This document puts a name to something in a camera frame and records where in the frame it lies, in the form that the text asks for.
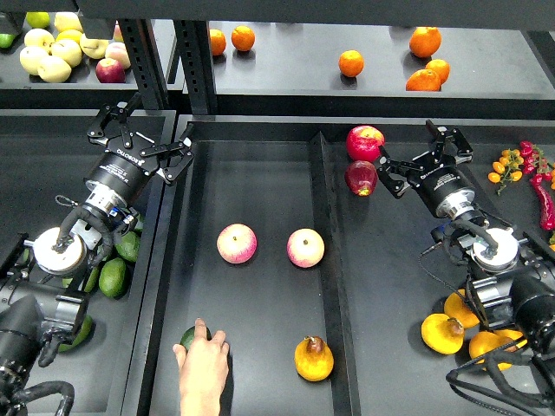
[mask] orange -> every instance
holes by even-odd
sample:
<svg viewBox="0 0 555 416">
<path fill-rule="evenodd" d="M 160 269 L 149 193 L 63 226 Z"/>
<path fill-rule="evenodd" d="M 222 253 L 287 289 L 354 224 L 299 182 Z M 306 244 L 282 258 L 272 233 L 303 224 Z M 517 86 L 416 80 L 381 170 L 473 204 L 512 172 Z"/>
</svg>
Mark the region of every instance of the orange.
<svg viewBox="0 0 555 416">
<path fill-rule="evenodd" d="M 468 344 L 468 353 L 470 358 L 476 358 L 483 355 L 495 348 L 501 347 L 502 345 L 511 342 L 512 339 L 508 336 L 502 336 L 494 334 L 493 332 L 480 331 L 476 334 L 470 343 Z M 506 351 L 514 351 L 516 348 L 508 348 Z M 507 370 L 511 367 L 511 364 L 507 362 L 501 362 L 498 364 L 499 370 Z"/>
<path fill-rule="evenodd" d="M 232 32 L 232 43 L 237 50 L 247 52 L 254 45 L 254 32 L 248 26 L 238 26 Z"/>
<path fill-rule="evenodd" d="M 464 289 L 459 289 L 461 295 L 465 295 Z M 465 329 L 475 327 L 480 323 L 474 312 L 457 296 L 456 293 L 449 295 L 443 305 L 443 312 L 451 318 L 456 318 Z"/>
<path fill-rule="evenodd" d="M 218 29 L 210 29 L 210 44 L 212 45 L 212 56 L 222 55 L 226 46 L 224 32 Z"/>
<path fill-rule="evenodd" d="M 451 66 L 442 59 L 433 59 L 432 61 L 428 62 L 426 64 L 426 69 L 432 69 L 433 71 L 437 72 L 437 75 L 440 76 L 442 84 L 447 81 L 449 73 L 451 72 Z"/>
<path fill-rule="evenodd" d="M 410 51 L 419 58 L 429 58 L 440 48 L 440 45 L 440 31 L 430 26 L 416 28 L 408 42 Z"/>
<path fill-rule="evenodd" d="M 364 68 L 364 58 L 357 50 L 346 50 L 339 56 L 339 70 L 345 76 L 359 75 Z"/>
<path fill-rule="evenodd" d="M 439 91 L 440 76 L 431 69 L 419 69 L 408 78 L 407 91 Z"/>
</svg>

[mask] green fruit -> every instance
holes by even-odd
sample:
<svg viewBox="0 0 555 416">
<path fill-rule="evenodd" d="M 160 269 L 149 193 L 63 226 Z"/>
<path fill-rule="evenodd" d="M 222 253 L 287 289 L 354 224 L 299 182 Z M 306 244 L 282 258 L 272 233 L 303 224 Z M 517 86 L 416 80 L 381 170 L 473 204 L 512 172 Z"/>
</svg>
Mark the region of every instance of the green fruit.
<svg viewBox="0 0 555 416">
<path fill-rule="evenodd" d="M 208 327 L 206 327 L 206 339 L 208 341 L 212 339 L 212 334 L 210 334 L 210 329 L 208 329 Z M 185 331 L 185 333 L 181 337 L 180 344 L 183 347 L 185 347 L 186 351 L 189 351 L 189 348 L 191 347 L 193 340 L 194 340 L 194 327 L 190 327 L 187 331 Z"/>
<path fill-rule="evenodd" d="M 77 336 L 75 337 L 73 342 L 69 345 L 68 344 L 60 345 L 60 347 L 58 347 L 58 352 L 65 353 L 66 351 L 69 351 L 70 349 L 77 347 L 79 344 L 81 344 L 83 341 L 87 339 L 88 334 L 90 334 L 90 330 L 92 328 L 93 328 L 93 318 L 91 318 L 90 315 L 85 315 L 85 318 L 83 319 L 83 324 L 81 325 L 81 328 L 79 329 L 79 332 L 77 333 Z"/>
<path fill-rule="evenodd" d="M 50 16 L 46 11 L 30 11 L 25 19 L 33 29 L 46 29 L 50 26 Z"/>
<path fill-rule="evenodd" d="M 17 35 L 11 35 L 9 33 L 1 33 L 0 34 L 0 48 L 6 49 L 11 46 L 16 39 Z"/>
<path fill-rule="evenodd" d="M 121 243 L 115 245 L 118 254 L 131 263 L 137 262 L 139 255 L 140 238 L 134 231 L 128 232 L 121 238 Z"/>
<path fill-rule="evenodd" d="M 98 287 L 107 297 L 123 295 L 127 290 L 126 274 L 127 266 L 123 259 L 113 258 L 102 267 Z"/>
<path fill-rule="evenodd" d="M 88 275 L 87 284 L 85 285 L 85 292 L 90 293 L 96 287 L 98 283 L 98 278 L 101 275 L 101 268 L 96 266 L 94 269 L 91 270 L 90 275 Z"/>
</svg>

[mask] human hand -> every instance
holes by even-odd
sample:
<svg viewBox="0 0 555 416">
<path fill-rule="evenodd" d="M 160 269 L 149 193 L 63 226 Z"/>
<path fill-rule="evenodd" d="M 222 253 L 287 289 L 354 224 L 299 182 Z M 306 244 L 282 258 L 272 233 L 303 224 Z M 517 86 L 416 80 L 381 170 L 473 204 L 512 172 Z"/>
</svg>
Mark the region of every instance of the human hand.
<svg viewBox="0 0 555 416">
<path fill-rule="evenodd" d="M 202 319 L 198 318 L 194 326 L 194 339 L 188 352 L 180 344 L 173 346 L 180 369 L 181 416 L 218 415 L 219 397 L 229 372 L 229 344 L 221 330 L 208 341 Z"/>
</svg>

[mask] cherry tomato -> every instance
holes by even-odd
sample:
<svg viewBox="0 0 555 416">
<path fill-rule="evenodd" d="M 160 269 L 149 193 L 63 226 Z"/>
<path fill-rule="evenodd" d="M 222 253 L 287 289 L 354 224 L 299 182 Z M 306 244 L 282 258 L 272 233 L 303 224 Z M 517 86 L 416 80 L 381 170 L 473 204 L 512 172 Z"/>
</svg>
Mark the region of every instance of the cherry tomato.
<svg viewBox="0 0 555 416">
<path fill-rule="evenodd" d="M 503 165 L 501 165 L 500 162 L 493 162 L 492 166 L 493 166 L 494 171 L 497 172 L 497 173 L 504 173 L 505 172 L 505 167 Z"/>
<path fill-rule="evenodd" d="M 523 172 L 525 175 L 527 175 L 527 174 L 529 174 L 529 173 L 532 173 L 532 172 L 534 172 L 535 170 L 536 170 L 536 168 L 535 168 L 534 166 L 532 166 L 532 165 L 527 165 L 527 166 L 524 166 L 524 167 L 522 168 L 522 172 Z"/>
<path fill-rule="evenodd" d="M 522 172 L 521 171 L 514 171 L 513 173 L 511 173 L 511 180 L 513 182 L 516 182 L 518 180 L 520 180 L 522 178 Z"/>
<path fill-rule="evenodd" d="M 532 148 L 531 147 L 523 147 L 520 150 L 520 156 L 530 156 L 532 154 Z"/>
<path fill-rule="evenodd" d="M 500 175 L 496 172 L 490 172 L 489 175 L 487 175 L 487 178 L 490 182 L 493 182 L 494 184 L 497 184 L 501 181 Z"/>
</svg>

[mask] chili pepper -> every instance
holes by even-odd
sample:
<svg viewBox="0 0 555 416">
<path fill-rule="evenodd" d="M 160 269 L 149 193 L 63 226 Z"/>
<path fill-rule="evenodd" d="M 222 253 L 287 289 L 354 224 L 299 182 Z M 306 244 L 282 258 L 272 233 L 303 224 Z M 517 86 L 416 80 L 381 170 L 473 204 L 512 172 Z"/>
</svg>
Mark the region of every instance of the chili pepper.
<svg viewBox="0 0 555 416">
<path fill-rule="evenodd" d="M 547 191 L 542 187 L 541 180 L 535 180 L 534 178 L 530 179 L 530 183 L 532 184 L 532 188 L 538 195 L 540 209 L 541 209 L 541 216 L 539 220 L 539 226 L 546 231 L 551 231 L 555 229 L 555 208 L 553 205 L 552 197 L 547 193 Z"/>
</svg>

